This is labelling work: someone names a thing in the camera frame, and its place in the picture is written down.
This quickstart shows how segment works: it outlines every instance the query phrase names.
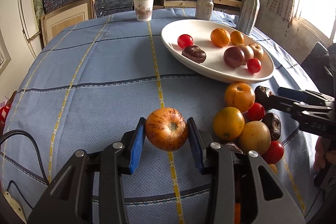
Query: person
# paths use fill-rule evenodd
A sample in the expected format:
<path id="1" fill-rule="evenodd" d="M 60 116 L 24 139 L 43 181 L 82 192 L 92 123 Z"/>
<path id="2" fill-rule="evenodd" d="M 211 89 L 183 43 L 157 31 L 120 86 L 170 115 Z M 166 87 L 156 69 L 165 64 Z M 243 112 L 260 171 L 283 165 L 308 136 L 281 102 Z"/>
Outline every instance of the person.
<path id="1" fill-rule="evenodd" d="M 315 146 L 314 169 L 319 171 L 326 165 L 326 160 L 331 164 L 336 164 L 336 150 L 326 151 L 322 144 L 322 137 L 319 137 Z"/>

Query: table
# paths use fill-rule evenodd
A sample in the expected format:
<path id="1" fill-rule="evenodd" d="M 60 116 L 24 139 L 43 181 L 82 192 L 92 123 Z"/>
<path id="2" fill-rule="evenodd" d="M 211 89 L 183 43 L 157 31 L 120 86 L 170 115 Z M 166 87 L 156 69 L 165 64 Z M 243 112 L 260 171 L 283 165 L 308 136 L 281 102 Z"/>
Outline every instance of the table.
<path id="1" fill-rule="evenodd" d="M 224 107 L 228 84 L 186 68 L 160 38 L 165 25 L 194 14 L 195 9 L 155 10 L 150 22 L 137 22 L 132 11 L 63 30 L 23 80 L 5 132 L 19 128 L 33 135 L 50 179 L 77 149 L 103 150 L 134 130 L 140 117 L 163 106 L 193 117 L 199 129 L 210 132 L 214 115 Z M 217 11 L 211 18 L 230 27 L 236 19 Z M 256 28 L 251 37 L 269 52 L 276 67 L 274 76 L 261 85 L 273 91 L 280 86 L 316 90 L 300 65 L 273 40 Z M 309 219 L 323 200 L 313 184 L 317 137 L 299 131 L 288 114 L 274 112 L 282 121 L 280 141 L 285 147 L 278 176 Z M 46 185 L 30 141 L 23 136 L 10 138 L 1 146 L 1 156 L 2 187 L 14 179 L 34 206 Z M 94 223 L 98 223 L 98 178 L 96 174 Z M 203 223 L 210 177 L 198 174 L 188 143 L 167 153 L 146 140 L 138 169 L 123 176 L 123 183 L 130 223 Z M 17 191 L 10 193 L 28 216 L 30 209 Z"/>

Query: white plate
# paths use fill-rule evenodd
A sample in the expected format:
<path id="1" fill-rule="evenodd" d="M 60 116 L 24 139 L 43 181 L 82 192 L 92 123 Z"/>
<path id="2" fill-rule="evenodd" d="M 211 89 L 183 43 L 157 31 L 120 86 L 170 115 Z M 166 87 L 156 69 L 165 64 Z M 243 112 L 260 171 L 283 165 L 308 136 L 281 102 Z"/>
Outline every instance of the white plate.
<path id="1" fill-rule="evenodd" d="M 247 70 L 246 65 L 241 65 L 239 68 L 235 69 L 227 66 L 223 61 L 223 54 L 227 48 L 234 45 L 230 43 L 223 48 L 215 46 L 210 40 L 210 34 L 216 28 L 223 28 L 229 33 L 235 31 L 233 28 L 211 21 L 185 19 L 166 25 L 162 29 L 161 38 L 166 48 L 178 61 L 206 77 L 226 83 L 237 81 L 257 83 L 272 77 L 274 63 L 265 50 L 261 60 L 261 70 L 258 73 L 251 74 Z M 207 58 L 202 64 L 198 64 L 182 55 L 182 48 L 177 45 L 177 38 L 182 34 L 190 35 L 194 39 L 194 45 L 199 46 L 205 51 Z M 252 42 L 256 42 L 247 35 L 243 35 L 245 44 L 248 45 Z"/>

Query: plate rim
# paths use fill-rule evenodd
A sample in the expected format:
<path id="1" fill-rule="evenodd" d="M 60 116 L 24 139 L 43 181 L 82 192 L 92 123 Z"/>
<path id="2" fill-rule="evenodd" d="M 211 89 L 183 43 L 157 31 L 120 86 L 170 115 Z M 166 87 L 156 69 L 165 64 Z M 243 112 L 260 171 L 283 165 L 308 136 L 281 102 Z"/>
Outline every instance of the plate rim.
<path id="1" fill-rule="evenodd" d="M 263 46 L 262 46 L 260 43 L 258 43 L 256 40 L 254 40 L 253 38 L 251 38 L 250 36 L 248 36 L 248 35 L 246 35 L 246 34 L 244 34 L 244 33 L 243 33 L 243 35 L 249 37 L 249 38 L 252 39 L 255 43 L 257 43 L 258 45 L 260 45 L 260 46 L 264 49 L 264 51 L 266 52 L 266 54 L 268 55 L 269 59 L 271 60 L 271 62 L 272 62 L 272 72 L 271 72 L 268 76 L 261 77 L 261 78 L 245 78 L 245 77 L 241 77 L 241 76 L 235 76 L 235 75 L 232 75 L 232 74 L 227 74 L 227 73 L 225 73 L 225 72 L 221 72 L 221 71 L 218 71 L 218 70 L 215 70 L 215 69 L 206 67 L 206 66 L 204 66 L 204 65 L 202 65 L 202 64 L 198 64 L 198 63 L 196 63 L 196 62 L 194 62 L 194 61 L 192 61 L 192 60 L 186 58 L 186 57 L 183 56 L 182 54 L 179 54 L 178 52 L 176 52 L 176 51 L 173 49 L 171 43 L 166 42 L 166 41 L 163 39 L 163 37 L 162 37 L 162 33 L 163 33 L 164 30 L 167 28 L 167 26 L 169 26 L 170 24 L 173 24 L 173 23 L 178 22 L 178 21 L 186 21 L 186 20 L 211 22 L 211 23 L 214 23 L 214 24 L 218 24 L 218 25 L 221 25 L 221 26 L 225 26 L 225 27 L 227 27 L 227 28 L 229 28 L 229 29 L 232 29 L 232 30 L 236 31 L 236 29 L 234 29 L 234 28 L 232 28 L 232 27 L 230 27 L 230 26 L 227 26 L 227 25 L 224 25 L 224 24 L 220 24 L 220 23 L 217 23 L 217 22 L 213 22 L 213 21 L 211 21 L 211 20 L 207 21 L 207 20 L 200 20 L 200 19 L 192 19 L 192 18 L 190 18 L 190 19 L 176 20 L 176 21 L 173 21 L 173 22 L 168 23 L 168 24 L 167 24 L 166 26 L 164 26 L 164 27 L 162 28 L 162 30 L 161 30 L 161 40 L 162 40 L 163 44 L 165 45 L 165 47 L 169 50 L 169 52 L 171 53 L 171 55 L 174 56 L 174 58 L 177 59 L 180 63 L 183 64 L 183 62 L 182 62 L 181 60 L 179 60 L 179 58 L 182 57 L 182 60 L 185 61 L 186 63 L 190 64 L 191 66 L 195 66 L 195 65 L 196 65 L 196 66 L 199 66 L 200 69 L 201 69 L 201 68 L 204 68 L 205 70 L 208 70 L 208 73 L 209 73 L 209 74 L 213 74 L 213 75 L 215 75 L 215 76 L 221 77 L 221 78 L 223 78 L 223 80 L 225 80 L 225 79 L 231 79 L 231 80 L 233 80 L 233 79 L 234 79 L 234 81 L 237 81 L 237 80 L 238 80 L 238 81 L 245 82 L 245 83 L 258 83 L 258 82 L 266 81 L 266 80 L 270 79 L 270 78 L 273 76 L 275 66 L 274 66 L 274 62 L 273 62 L 273 60 L 272 60 L 270 54 L 268 53 L 268 51 L 265 49 L 265 47 L 263 47 Z"/>

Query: white paper cup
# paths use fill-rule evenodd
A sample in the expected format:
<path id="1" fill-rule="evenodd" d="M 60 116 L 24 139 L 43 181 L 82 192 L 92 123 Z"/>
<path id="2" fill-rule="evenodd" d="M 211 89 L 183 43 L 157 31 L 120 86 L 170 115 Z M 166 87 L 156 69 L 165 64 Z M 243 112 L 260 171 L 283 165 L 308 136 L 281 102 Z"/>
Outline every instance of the white paper cup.
<path id="1" fill-rule="evenodd" d="M 152 20 L 154 0 L 133 0 L 137 21 Z"/>

